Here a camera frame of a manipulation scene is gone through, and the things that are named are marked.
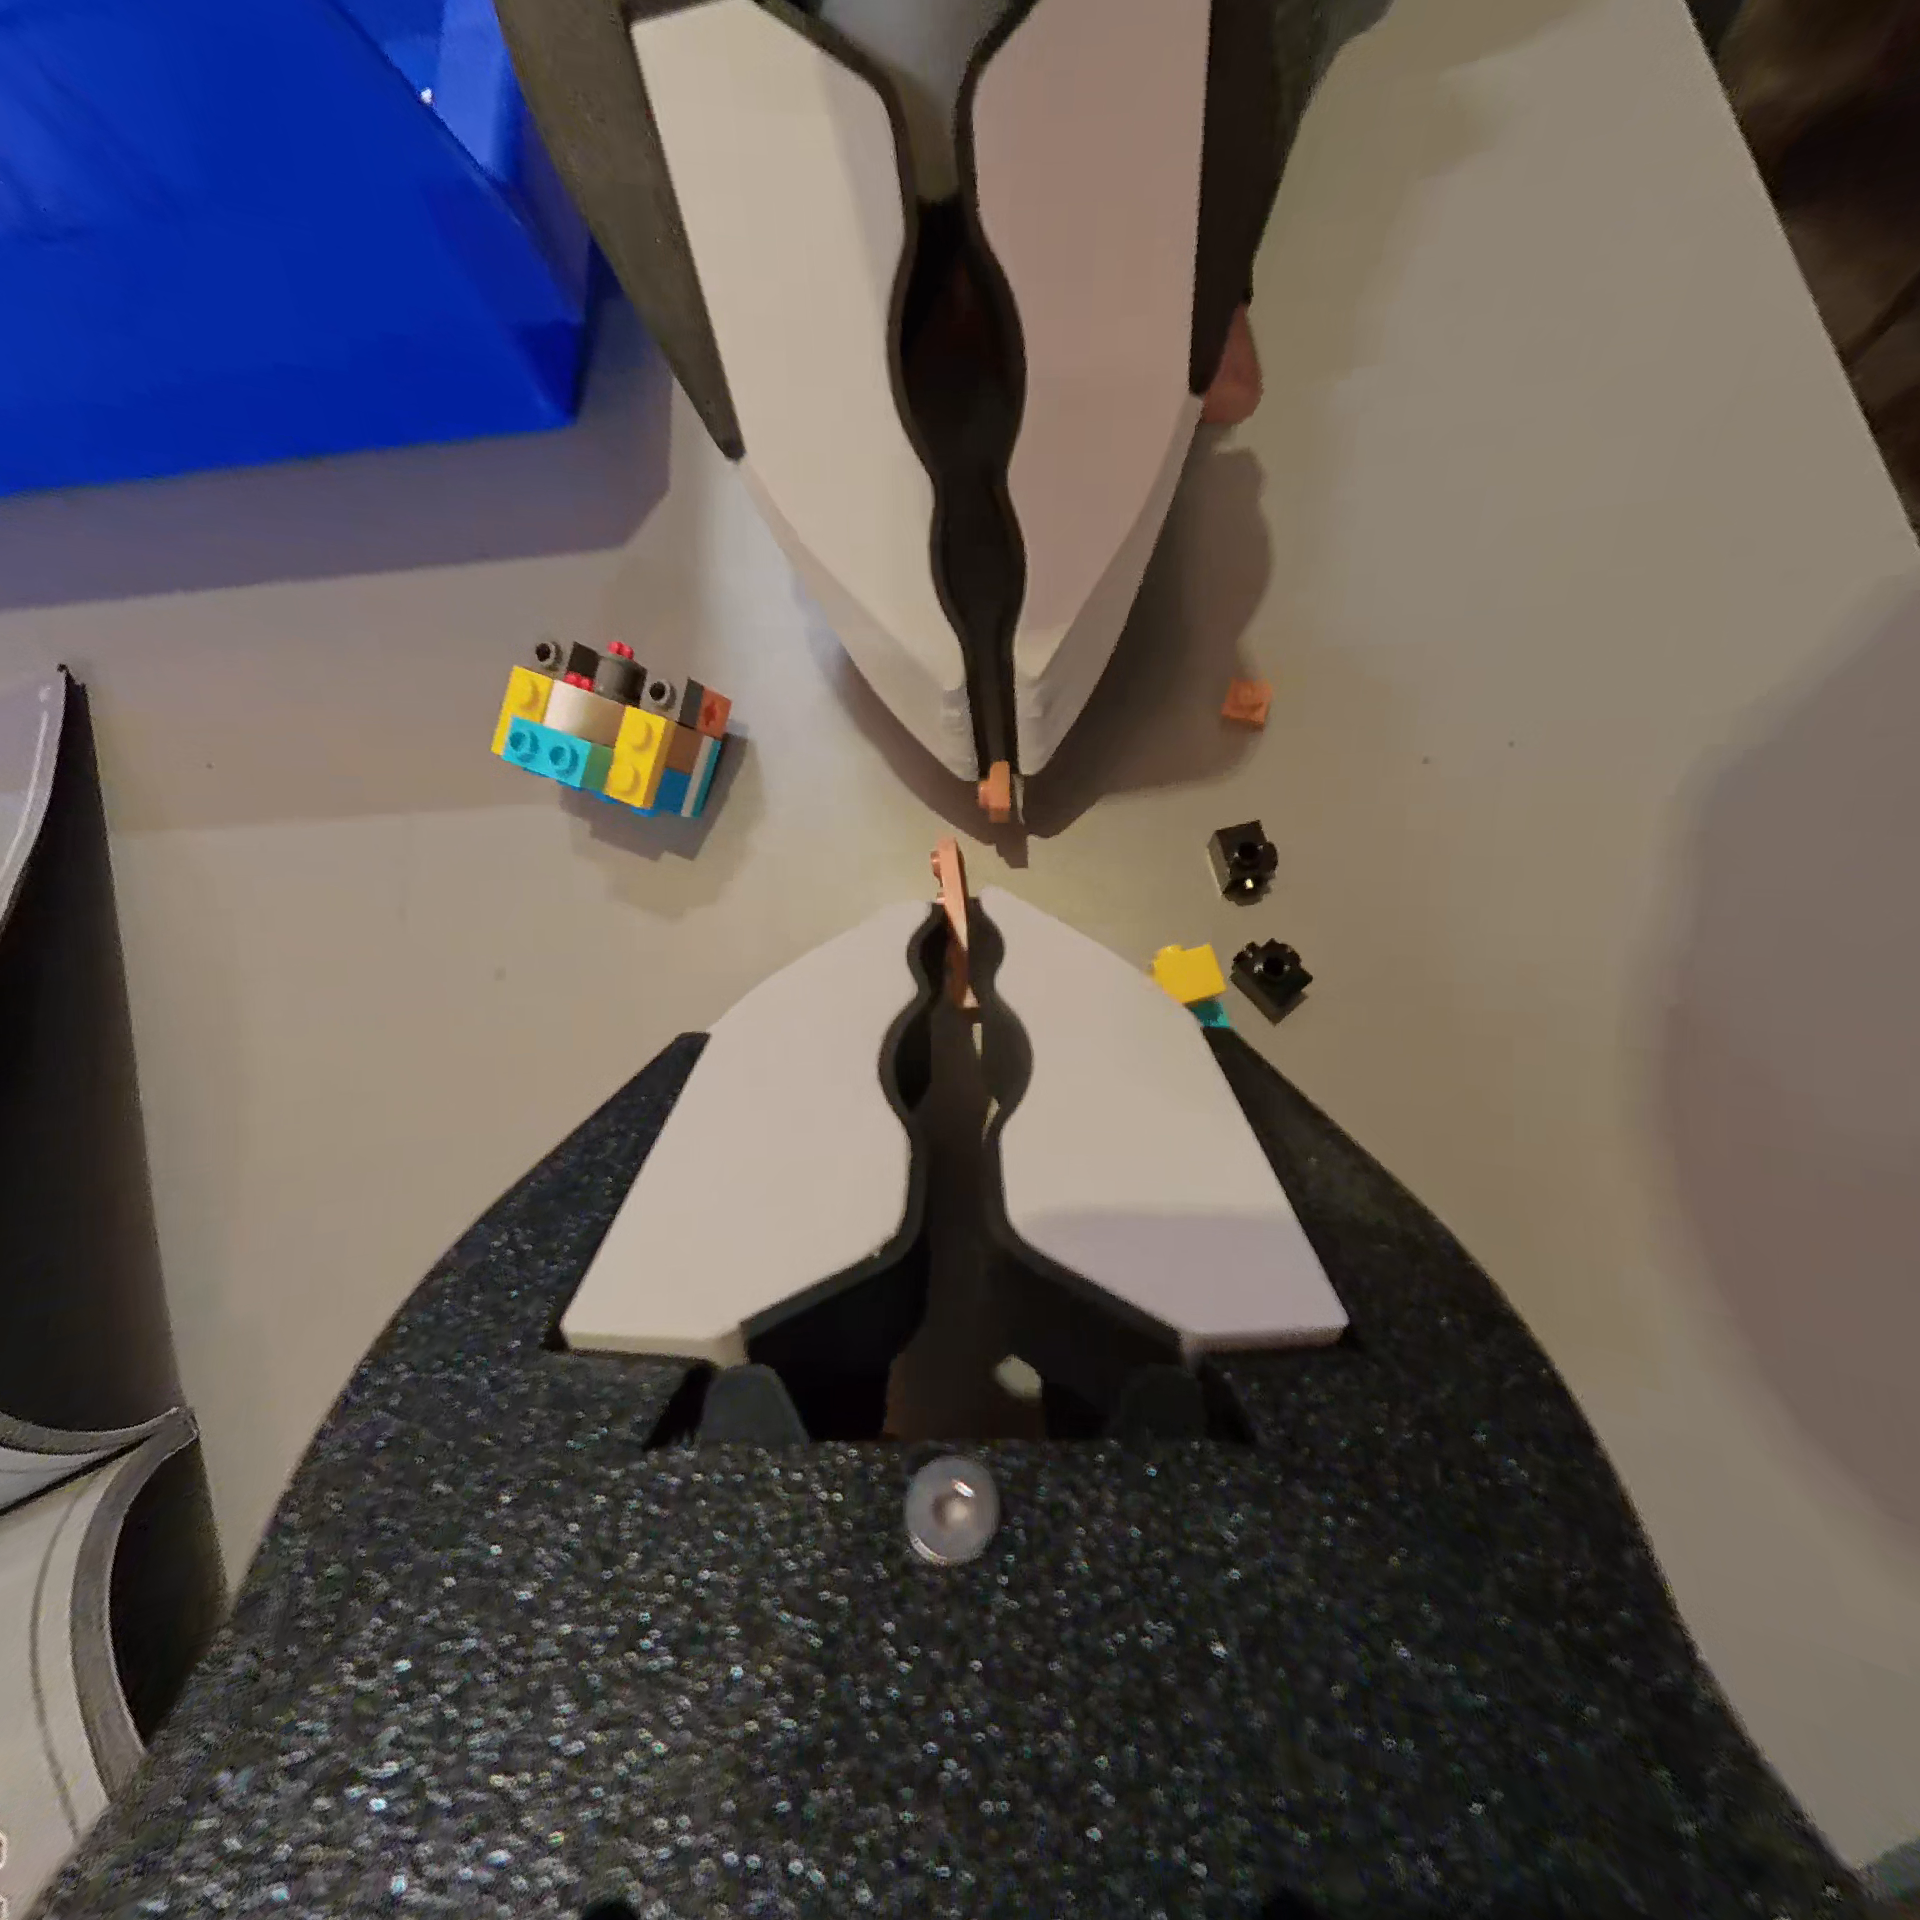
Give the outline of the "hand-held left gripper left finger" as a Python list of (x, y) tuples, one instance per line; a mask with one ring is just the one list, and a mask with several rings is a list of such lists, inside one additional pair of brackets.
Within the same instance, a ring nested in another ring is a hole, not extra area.
[(877, 910), (719, 1022), (563, 1309), (572, 1350), (734, 1363), (893, 1241), (906, 1123), (881, 1046), (916, 998), (926, 902)]

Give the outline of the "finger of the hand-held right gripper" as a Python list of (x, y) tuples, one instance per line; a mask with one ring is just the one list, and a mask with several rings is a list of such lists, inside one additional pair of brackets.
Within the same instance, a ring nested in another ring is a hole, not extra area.
[(1020, 341), (1020, 771), (1064, 742), (1136, 605), (1202, 402), (1190, 389), (1206, 3), (1039, 3), (960, 93), (971, 211)]
[(899, 363), (916, 242), (899, 88), (795, 5), (660, 5), (629, 34), (741, 479), (882, 707), (973, 779), (968, 666)]

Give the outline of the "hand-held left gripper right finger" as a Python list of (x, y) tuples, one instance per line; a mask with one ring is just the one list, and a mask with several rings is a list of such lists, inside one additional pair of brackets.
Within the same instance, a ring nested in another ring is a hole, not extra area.
[(1336, 1343), (1347, 1314), (1195, 1017), (1000, 885), (994, 996), (1026, 1039), (998, 1135), (1012, 1237), (1185, 1356)]

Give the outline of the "long orange toy plate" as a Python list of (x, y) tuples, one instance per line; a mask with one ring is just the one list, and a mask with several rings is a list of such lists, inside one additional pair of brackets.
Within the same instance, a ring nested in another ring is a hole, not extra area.
[(977, 1023), (978, 998), (971, 985), (971, 896), (960, 845), (954, 835), (934, 842), (930, 853), (930, 875), (934, 904), (945, 919), (943, 989), (947, 1002), (960, 1010), (967, 1022)]

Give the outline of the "blue plastic bin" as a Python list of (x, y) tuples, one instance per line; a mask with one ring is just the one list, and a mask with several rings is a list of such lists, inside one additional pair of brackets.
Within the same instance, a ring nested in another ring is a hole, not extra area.
[(556, 428), (590, 299), (494, 5), (1, 5), (4, 493)]

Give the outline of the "multicoloured toy brick assembly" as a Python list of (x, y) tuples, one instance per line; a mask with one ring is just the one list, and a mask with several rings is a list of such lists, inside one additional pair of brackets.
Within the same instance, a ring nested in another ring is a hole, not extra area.
[(695, 820), (732, 732), (732, 702), (635, 659), (626, 641), (539, 636), (515, 662), (491, 753), (641, 819)]

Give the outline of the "grey desk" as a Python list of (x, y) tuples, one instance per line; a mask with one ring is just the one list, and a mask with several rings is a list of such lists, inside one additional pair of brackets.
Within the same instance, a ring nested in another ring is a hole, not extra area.
[[(1915, 1838), (1915, 537), (1686, 5), (1393, 5), (1028, 840), (1504, 1287), (1845, 1858)], [(732, 702), (695, 820), (491, 753), (539, 636)], [(889, 726), (622, 302), (533, 440), (4, 502), (91, 693), (228, 1566), (431, 1259), (665, 1039), (924, 892)], [(1267, 679), (1259, 732), (1221, 726)], [(1208, 836), (1277, 872), (1229, 904)]]

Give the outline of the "grey instruction booklet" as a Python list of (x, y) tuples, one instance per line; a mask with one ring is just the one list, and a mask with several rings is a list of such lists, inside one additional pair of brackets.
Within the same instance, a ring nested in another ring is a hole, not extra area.
[(198, 1424), (160, 1279), (85, 687), (4, 689), (4, 1915), (142, 1762), (217, 1557), (166, 1498)]

